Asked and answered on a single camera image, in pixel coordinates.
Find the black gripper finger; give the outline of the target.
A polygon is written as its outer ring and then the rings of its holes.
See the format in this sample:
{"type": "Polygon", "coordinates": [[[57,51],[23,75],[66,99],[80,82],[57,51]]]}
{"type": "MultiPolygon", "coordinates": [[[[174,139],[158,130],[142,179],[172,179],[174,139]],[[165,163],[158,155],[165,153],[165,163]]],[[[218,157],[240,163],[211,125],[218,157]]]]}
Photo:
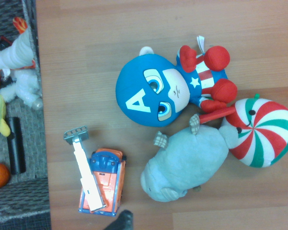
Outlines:
{"type": "Polygon", "coordinates": [[[122,211],[117,219],[110,223],[104,230],[133,230],[133,213],[129,210],[122,211]]]}

